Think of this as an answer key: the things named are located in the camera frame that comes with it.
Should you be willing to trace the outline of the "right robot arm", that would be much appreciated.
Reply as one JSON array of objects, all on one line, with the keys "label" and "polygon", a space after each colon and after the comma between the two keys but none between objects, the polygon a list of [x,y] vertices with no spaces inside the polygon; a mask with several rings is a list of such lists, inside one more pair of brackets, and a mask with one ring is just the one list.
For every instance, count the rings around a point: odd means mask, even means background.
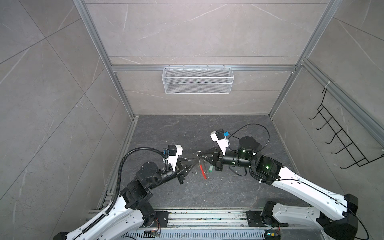
[{"label": "right robot arm", "polygon": [[302,225],[319,229],[333,240],[355,239],[359,225],[357,197],[333,193],[302,178],[282,163],[262,155],[262,145],[252,137],[241,138],[237,151],[228,149],[227,139],[217,143],[216,148],[198,154],[217,171],[222,171],[225,165],[247,168],[260,183],[284,190],[309,204],[297,207],[268,201],[260,216],[265,225]]}]

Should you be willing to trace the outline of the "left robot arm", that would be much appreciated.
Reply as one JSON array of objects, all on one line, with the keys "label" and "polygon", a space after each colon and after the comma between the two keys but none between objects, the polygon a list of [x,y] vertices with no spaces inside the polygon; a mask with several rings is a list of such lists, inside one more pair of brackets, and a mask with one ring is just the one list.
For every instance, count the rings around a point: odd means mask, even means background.
[{"label": "left robot arm", "polygon": [[116,200],[100,211],[91,220],[72,232],[60,232],[54,240],[115,240],[130,230],[150,226],[156,211],[149,200],[152,189],[178,179],[181,184],[191,169],[198,163],[196,159],[178,160],[176,170],[159,169],[154,162],[144,163],[135,178],[122,189]]}]

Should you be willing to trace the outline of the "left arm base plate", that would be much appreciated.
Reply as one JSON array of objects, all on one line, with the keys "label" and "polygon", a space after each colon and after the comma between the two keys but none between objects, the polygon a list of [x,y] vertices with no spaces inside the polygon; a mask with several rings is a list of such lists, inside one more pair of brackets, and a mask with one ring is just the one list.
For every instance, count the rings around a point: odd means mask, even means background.
[{"label": "left arm base plate", "polygon": [[142,228],[166,228],[169,222],[170,212],[156,211],[154,215],[145,216]]}]

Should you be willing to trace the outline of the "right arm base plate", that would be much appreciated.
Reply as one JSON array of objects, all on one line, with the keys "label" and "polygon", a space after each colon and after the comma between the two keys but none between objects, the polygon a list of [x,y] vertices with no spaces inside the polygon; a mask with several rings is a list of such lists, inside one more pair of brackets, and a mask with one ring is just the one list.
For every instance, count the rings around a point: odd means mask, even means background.
[{"label": "right arm base plate", "polygon": [[249,227],[288,227],[288,223],[280,223],[274,217],[264,214],[263,211],[246,211]]}]

